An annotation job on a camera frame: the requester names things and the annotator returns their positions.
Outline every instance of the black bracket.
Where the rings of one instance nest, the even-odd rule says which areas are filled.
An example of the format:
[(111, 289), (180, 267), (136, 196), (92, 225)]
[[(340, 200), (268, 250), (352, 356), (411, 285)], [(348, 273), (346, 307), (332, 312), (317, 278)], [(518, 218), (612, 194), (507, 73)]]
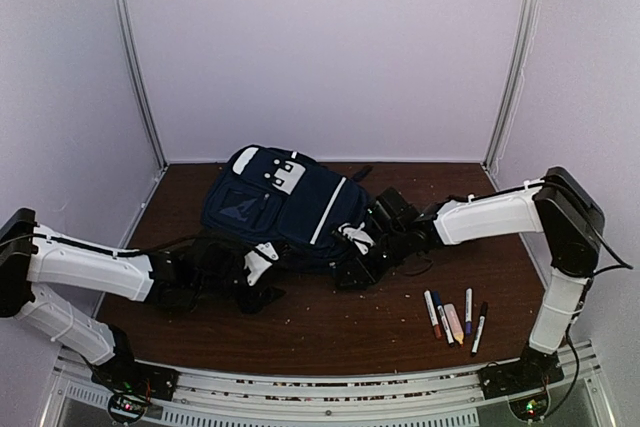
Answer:
[(33, 242), (21, 238), (33, 234), (36, 213), (19, 209), (0, 228), (0, 317), (13, 317), (24, 304), (35, 300), (27, 281)]
[(542, 354), (525, 347), (520, 359), (489, 365), (478, 371), (485, 399), (521, 394), (564, 379), (558, 354)]

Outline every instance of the pen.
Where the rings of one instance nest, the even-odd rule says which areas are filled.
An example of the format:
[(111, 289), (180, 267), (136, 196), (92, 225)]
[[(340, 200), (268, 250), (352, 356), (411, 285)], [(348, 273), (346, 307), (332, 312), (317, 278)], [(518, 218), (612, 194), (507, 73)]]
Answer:
[(473, 290), (467, 289), (466, 303), (464, 305), (464, 335), (471, 335), (471, 309)]
[(480, 337), (482, 337), (482, 330), (484, 329), (484, 321), (487, 318), (487, 309), (489, 304), (482, 303), (480, 307), (480, 320), (478, 321), (478, 330), (476, 330), (476, 338), (473, 341), (473, 347), (471, 347), (471, 357), (474, 357), (478, 353), (478, 346), (480, 345)]
[(447, 344), (449, 347), (453, 347), (453, 335), (451, 335), (451, 329), (449, 328), (449, 323), (447, 322), (447, 315), (444, 313), (444, 308), (442, 307), (442, 302), (440, 301), (440, 295), (435, 290), (433, 291), (433, 302), (436, 304), (436, 308), (438, 309), (438, 313), (440, 314), (440, 322), (442, 322), (442, 328), (444, 329), (444, 334), (447, 337)]
[(442, 338), (442, 332), (440, 331), (440, 324), (438, 324), (438, 314), (433, 306), (433, 300), (431, 299), (431, 292), (424, 291), (424, 300), (427, 303), (427, 310), (429, 311), (429, 318), (431, 319), (431, 325), (433, 326), (433, 333), (436, 339)]
[(462, 345), (464, 342), (464, 333), (462, 332), (462, 326), (460, 325), (460, 319), (458, 318), (455, 306), (453, 304), (445, 305), (444, 313), (447, 314), (449, 327), (451, 327), (451, 335), (458, 344)]

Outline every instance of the floor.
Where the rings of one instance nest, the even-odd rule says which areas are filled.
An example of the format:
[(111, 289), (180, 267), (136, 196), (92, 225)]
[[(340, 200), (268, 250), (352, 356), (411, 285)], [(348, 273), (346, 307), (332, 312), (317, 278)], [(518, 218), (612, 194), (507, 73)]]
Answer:
[[(330, 164), (344, 174), (361, 164)], [(135, 232), (144, 248), (199, 230), (202, 200), (220, 165), (174, 165), (162, 180)], [(376, 195), (395, 186), (419, 208), (450, 194), (493, 191), (475, 164), (374, 164), (362, 182)], [(349, 375), (410, 372), (516, 357), (525, 344), (544, 293), (516, 235), (481, 239), (429, 253), (433, 268), (405, 275), (424, 262), (412, 259), (365, 292), (339, 292), (328, 277), (282, 276), (287, 294), (257, 315), (233, 301), (208, 300), (184, 315), (107, 296), (99, 319), (124, 329), (142, 360), (257, 374)], [(480, 351), (471, 342), (450, 348), (436, 340), (423, 291), (438, 290), (464, 315), (465, 289), (489, 302)]]

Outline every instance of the white wall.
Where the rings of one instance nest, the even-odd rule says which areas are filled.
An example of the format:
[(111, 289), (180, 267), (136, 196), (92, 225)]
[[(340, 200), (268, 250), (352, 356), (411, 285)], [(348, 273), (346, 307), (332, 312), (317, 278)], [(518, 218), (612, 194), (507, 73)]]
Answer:
[[(0, 224), (29, 206), (54, 229), (118, 244), (156, 169), (113, 1), (0, 0), (0, 12)], [(56, 352), (0, 320), (0, 424), (34, 425)]]
[(521, 0), (128, 0), (171, 161), (484, 157)]
[[(639, 32), (640, 0), (542, 0), (497, 177), (506, 187), (565, 166), (603, 207), (610, 244), (640, 266)], [(544, 240), (529, 240), (547, 266)], [(593, 339), (624, 426), (638, 424), (638, 292), (640, 271), (603, 274), (575, 327)]]

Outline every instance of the backpack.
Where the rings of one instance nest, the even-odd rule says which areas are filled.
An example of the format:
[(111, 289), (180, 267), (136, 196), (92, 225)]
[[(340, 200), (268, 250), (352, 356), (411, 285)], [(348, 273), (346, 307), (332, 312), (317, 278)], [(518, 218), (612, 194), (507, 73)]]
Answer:
[(333, 233), (361, 225), (370, 200), (355, 180), (310, 157), (251, 145), (229, 159), (211, 186), (201, 223), (254, 247), (271, 244), (279, 266), (326, 273), (355, 255), (353, 244)]

